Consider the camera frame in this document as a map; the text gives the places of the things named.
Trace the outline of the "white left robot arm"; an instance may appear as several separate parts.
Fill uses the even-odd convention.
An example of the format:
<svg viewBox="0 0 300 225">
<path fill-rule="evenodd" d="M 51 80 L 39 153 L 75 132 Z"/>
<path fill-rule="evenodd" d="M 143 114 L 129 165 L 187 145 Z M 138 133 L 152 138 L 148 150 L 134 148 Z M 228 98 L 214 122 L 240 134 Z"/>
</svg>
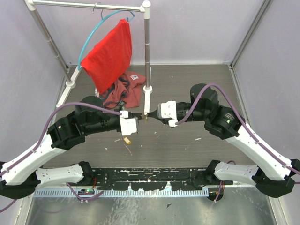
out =
<svg viewBox="0 0 300 225">
<path fill-rule="evenodd" d="M 128 136 L 138 131 L 141 113 L 126 110 L 108 110 L 102 100 L 95 96 L 85 97 L 80 102 L 71 102 L 58 107 L 54 116 L 64 107 L 75 109 L 50 125 L 46 123 L 36 144 L 9 162 L 0 164 L 0 194 L 10 199 L 21 199 L 38 188 L 73 183 L 88 186 L 94 180 L 94 172 L 88 162 L 81 161 L 69 167 L 43 168 L 50 159 L 63 154 L 83 142 L 88 135 L 117 131 Z"/>
</svg>

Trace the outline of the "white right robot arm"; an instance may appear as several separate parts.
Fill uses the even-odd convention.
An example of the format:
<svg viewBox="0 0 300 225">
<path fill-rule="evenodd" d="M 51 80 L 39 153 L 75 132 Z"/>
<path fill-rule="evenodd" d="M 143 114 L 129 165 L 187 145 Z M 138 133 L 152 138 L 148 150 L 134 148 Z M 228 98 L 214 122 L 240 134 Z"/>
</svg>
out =
<svg viewBox="0 0 300 225">
<path fill-rule="evenodd" d="M 221 92 L 229 106 L 219 104 Z M 288 159 L 260 138 L 234 108 L 229 97 L 216 84 L 196 84 L 190 89 L 190 102 L 168 101 L 147 113 L 174 128 L 184 122 L 204 122 L 211 135 L 232 144 L 248 156 L 254 165 L 212 160 L 205 169 L 208 184 L 237 181 L 255 186 L 263 194 L 279 198 L 292 192 L 296 182 L 292 176 L 300 173 L 300 161 Z"/>
</svg>

